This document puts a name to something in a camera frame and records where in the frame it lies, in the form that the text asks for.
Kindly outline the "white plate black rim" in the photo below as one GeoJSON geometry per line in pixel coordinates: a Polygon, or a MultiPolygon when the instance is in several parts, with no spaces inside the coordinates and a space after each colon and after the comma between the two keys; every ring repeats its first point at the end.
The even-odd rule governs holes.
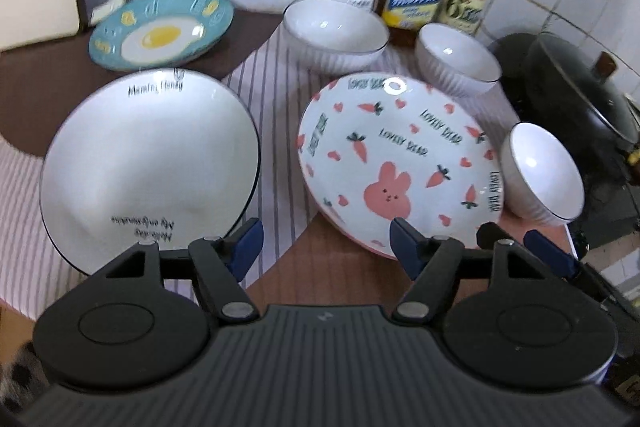
{"type": "Polygon", "coordinates": [[[153,69],[109,83],[63,122],[44,158],[42,221],[87,275],[139,241],[180,249],[225,236],[253,197],[259,135],[222,82],[153,69]]]}

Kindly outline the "pink bunny carrot plate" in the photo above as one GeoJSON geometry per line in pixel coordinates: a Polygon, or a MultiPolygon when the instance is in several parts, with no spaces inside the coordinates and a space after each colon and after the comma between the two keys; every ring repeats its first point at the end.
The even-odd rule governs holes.
{"type": "Polygon", "coordinates": [[[499,220],[502,176],[476,120],[428,84],[358,72],[314,94],[296,141],[306,189],[326,219],[373,254],[392,257],[390,222],[475,243],[499,220]]]}

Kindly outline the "teal fried egg plate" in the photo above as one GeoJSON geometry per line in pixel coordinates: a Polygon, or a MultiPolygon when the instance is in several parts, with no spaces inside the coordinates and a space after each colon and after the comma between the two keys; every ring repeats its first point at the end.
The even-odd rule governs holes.
{"type": "Polygon", "coordinates": [[[88,53],[112,72],[175,67],[217,44],[233,17],[230,0],[131,0],[96,25],[88,53]]]}

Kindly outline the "white ribbed bowl large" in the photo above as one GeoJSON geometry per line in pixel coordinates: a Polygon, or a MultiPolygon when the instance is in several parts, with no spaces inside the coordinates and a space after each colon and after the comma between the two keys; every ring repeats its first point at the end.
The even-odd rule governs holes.
{"type": "Polygon", "coordinates": [[[365,70],[390,41],[375,13],[336,0],[292,2],[284,10],[282,30],[295,60],[326,75],[365,70]]]}

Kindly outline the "black induction cooker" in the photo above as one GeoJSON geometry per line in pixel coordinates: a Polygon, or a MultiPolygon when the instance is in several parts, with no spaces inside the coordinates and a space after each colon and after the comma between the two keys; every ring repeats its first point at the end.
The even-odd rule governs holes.
{"type": "Polygon", "coordinates": [[[639,353],[639,182],[601,185],[570,225],[579,288],[599,303],[618,332],[617,353],[639,353]]]}

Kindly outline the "black wok with glass lid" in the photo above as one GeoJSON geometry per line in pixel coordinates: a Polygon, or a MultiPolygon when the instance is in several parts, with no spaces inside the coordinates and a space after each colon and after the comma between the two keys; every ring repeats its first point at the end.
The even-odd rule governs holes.
{"type": "Polygon", "coordinates": [[[639,130],[622,92],[596,71],[597,61],[547,31],[507,35],[491,51],[518,118],[551,132],[583,176],[639,184],[639,170],[629,164],[639,130]]]}

